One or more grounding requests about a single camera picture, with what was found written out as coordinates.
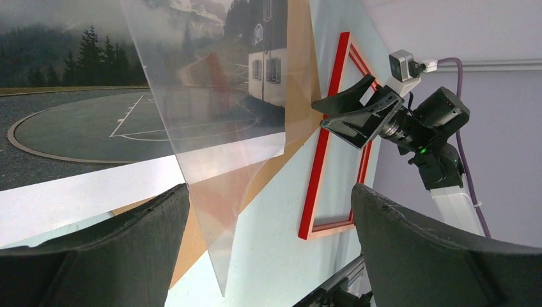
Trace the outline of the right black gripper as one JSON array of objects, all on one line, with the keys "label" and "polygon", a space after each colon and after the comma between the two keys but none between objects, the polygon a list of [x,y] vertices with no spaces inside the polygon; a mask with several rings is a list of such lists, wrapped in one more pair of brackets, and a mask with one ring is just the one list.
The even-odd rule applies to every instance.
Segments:
[{"label": "right black gripper", "polygon": [[402,148],[423,148],[424,127],[403,106],[403,97],[376,91],[362,105],[374,82],[375,76],[367,74],[350,88],[312,102],[312,109],[328,116],[320,127],[359,150],[378,135]]}]

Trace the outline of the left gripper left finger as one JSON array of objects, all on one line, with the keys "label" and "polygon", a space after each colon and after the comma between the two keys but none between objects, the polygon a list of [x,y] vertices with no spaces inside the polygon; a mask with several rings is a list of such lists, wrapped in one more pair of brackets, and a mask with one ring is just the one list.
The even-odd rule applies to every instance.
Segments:
[{"label": "left gripper left finger", "polygon": [[1,250],[2,306],[163,306],[189,214],[179,184],[35,247]]}]

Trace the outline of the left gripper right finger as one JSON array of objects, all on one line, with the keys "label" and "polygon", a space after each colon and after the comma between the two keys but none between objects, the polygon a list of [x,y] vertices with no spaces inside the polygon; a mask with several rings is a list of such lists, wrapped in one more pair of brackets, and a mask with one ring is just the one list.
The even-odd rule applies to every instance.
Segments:
[{"label": "left gripper right finger", "polygon": [[490,239],[392,201],[351,192],[377,306],[540,306],[541,249]]}]

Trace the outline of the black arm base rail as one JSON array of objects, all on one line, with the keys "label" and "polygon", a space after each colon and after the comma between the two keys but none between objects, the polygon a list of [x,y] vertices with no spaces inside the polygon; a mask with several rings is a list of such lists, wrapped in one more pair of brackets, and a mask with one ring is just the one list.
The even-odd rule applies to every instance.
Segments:
[{"label": "black arm base rail", "polygon": [[362,293],[365,272],[363,254],[338,270],[320,286],[308,293],[294,307],[311,306],[371,306],[373,292]]}]

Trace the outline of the landscape photo print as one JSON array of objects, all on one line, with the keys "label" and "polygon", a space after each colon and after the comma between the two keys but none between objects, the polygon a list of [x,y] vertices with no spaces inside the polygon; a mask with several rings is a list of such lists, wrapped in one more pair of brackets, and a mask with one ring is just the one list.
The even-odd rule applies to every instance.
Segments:
[{"label": "landscape photo print", "polygon": [[287,1],[2,1],[1,248],[281,155]]}]

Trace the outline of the red wooden picture frame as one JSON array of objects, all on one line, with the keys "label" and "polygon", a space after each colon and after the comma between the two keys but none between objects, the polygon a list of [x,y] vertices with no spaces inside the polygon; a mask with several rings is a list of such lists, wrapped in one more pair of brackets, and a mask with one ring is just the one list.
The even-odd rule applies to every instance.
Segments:
[{"label": "red wooden picture frame", "polygon": [[[343,79],[343,72],[348,60],[353,62],[357,70],[363,76],[371,73],[371,69],[364,61],[361,48],[354,35],[350,31],[345,31],[339,35],[329,88],[327,91],[328,96],[339,93]],[[347,230],[354,229],[355,226],[355,220],[352,213],[349,213],[348,219],[344,221],[336,221],[320,225],[315,224],[318,193],[322,182],[323,167],[325,165],[329,136],[330,134],[326,130],[319,130],[311,175],[309,177],[306,198],[298,229],[298,238],[302,240],[318,239],[320,237],[345,232]],[[380,145],[381,141],[374,140],[370,141],[369,144],[363,148],[356,183],[371,185],[374,182]]]}]

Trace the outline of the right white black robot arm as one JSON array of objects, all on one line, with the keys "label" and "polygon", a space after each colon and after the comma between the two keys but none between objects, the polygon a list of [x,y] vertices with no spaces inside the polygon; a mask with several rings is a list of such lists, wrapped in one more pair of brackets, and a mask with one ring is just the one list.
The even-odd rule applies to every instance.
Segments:
[{"label": "right white black robot arm", "polygon": [[412,153],[408,163],[417,167],[445,223],[489,236],[470,194],[467,165],[449,143],[469,121],[469,109],[445,87],[434,91],[417,109],[409,109],[405,97],[420,83],[419,78],[399,81],[390,77],[363,104],[361,99],[374,81],[368,74],[352,87],[314,101],[311,107],[326,116],[320,127],[359,150],[380,137],[394,143],[400,155]]}]

